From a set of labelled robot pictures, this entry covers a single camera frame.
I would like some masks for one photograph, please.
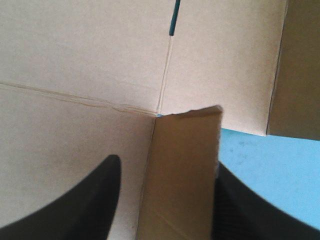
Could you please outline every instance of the blue background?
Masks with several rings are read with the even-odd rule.
[[[265,200],[320,230],[320,141],[222,129],[219,159]]]

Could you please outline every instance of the brown cardboard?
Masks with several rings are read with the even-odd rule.
[[[183,0],[169,37],[171,0],[2,2],[0,226],[118,154],[122,187],[109,239],[134,239],[156,113],[222,105],[224,128],[266,134],[286,4]],[[318,9],[289,4],[271,134],[319,137]],[[208,108],[157,119],[141,239],[209,238],[220,117]]]
[[[172,0],[5,0],[0,83],[155,112]]]
[[[138,240],[209,240],[221,109],[157,118],[144,180]]]
[[[162,114],[221,105],[222,127],[265,135],[287,1],[181,1]]]
[[[110,240],[133,240],[154,118],[0,85],[0,227],[44,207],[109,154],[121,158]]]
[[[290,0],[268,133],[320,139],[320,1]]]

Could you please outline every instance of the cardboard box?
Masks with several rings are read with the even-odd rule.
[[[224,128],[319,139],[317,1],[183,0],[169,36],[174,6],[173,0],[1,3],[1,226],[50,203],[118,154],[122,188],[110,239],[136,237],[144,180],[141,239],[150,224],[159,227],[159,239],[207,236],[221,111],[155,123],[157,114],[221,105]],[[168,171],[181,169],[183,185],[195,160],[208,166],[196,175],[202,209],[185,197],[180,202],[183,194],[171,188],[153,192],[164,179],[179,183],[158,161]],[[172,201],[158,202],[160,193]],[[199,224],[190,227],[182,208],[197,211]]]

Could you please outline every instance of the black plastic part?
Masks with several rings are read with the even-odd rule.
[[[0,228],[0,240],[105,240],[117,207],[120,181],[120,159],[109,155],[63,196]]]
[[[175,34],[179,7],[180,7],[180,0],[175,0],[173,15],[172,15],[171,24],[170,24],[170,30],[169,30],[170,36],[173,36]]]
[[[214,240],[320,240],[320,231],[265,201],[222,163],[214,194]]]

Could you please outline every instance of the black rubber piece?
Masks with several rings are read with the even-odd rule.
[[[320,231],[265,201],[222,163],[214,194],[214,240],[320,240]]]
[[[105,240],[117,208],[121,162],[109,155],[54,202],[0,228],[0,240]]]

